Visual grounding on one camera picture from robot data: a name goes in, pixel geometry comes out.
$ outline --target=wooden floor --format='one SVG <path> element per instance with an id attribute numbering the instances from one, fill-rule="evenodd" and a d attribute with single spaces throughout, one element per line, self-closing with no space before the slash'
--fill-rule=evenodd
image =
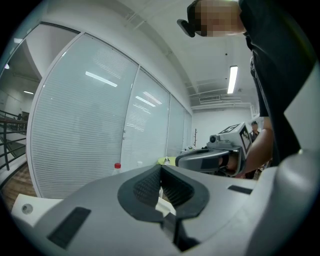
<path id="1" fill-rule="evenodd" d="M 2 198 L 11 211 L 19 194 L 36 197 L 36 192 L 31 181 L 28 164 L 18 170 L 4 185 L 1 190 Z"/>

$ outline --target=yellow object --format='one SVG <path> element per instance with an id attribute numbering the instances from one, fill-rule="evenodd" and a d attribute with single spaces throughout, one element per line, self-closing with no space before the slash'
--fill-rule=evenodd
<path id="1" fill-rule="evenodd" d="M 175 156 L 168 156 L 170 165 L 176 166 L 176 157 Z M 165 157 L 161 157 L 158 159 L 157 165 L 164 165 L 165 164 Z"/>

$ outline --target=air conditioning vent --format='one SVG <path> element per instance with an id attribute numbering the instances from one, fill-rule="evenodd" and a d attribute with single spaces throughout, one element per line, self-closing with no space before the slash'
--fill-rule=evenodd
<path id="1" fill-rule="evenodd" d="M 219 100 L 220 100 L 220 95 L 214 95 L 214 96 L 207 96 L 207 97 L 199 98 L 200 104 L 205 104 L 205 103 L 219 101 Z"/>

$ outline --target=person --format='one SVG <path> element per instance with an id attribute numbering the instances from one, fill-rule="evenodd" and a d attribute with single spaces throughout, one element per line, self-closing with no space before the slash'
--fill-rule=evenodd
<path id="1" fill-rule="evenodd" d="M 250 139 L 253 143 L 256 140 L 256 138 L 258 137 L 260 132 L 258 132 L 258 124 L 256 121 L 253 121 L 251 123 L 251 127 L 252 127 L 252 131 L 249 133 L 249 135 L 250 135 Z"/>
<path id="2" fill-rule="evenodd" d="M 189 36 L 243 34 L 252 53 L 250 72 L 257 90 L 263 128 L 239 175 L 256 170 L 271 158 L 276 166 L 297 153 L 300 145 L 284 111 L 317 60 L 300 27 L 271 0 L 196 0 L 188 7 L 187 17 L 185 32 Z M 236 156 L 229 157 L 230 164 L 226 165 L 231 170 L 237 168 L 234 158 Z"/>

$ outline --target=person's arm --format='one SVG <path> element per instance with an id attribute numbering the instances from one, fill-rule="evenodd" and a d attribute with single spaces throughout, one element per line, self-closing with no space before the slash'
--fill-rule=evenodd
<path id="1" fill-rule="evenodd" d="M 245 161 L 244 171 L 236 176 L 242 175 L 258 169 L 272 158 L 274 143 L 274 132 L 269 117 L 263 119 L 263 130 L 252 144 Z"/>

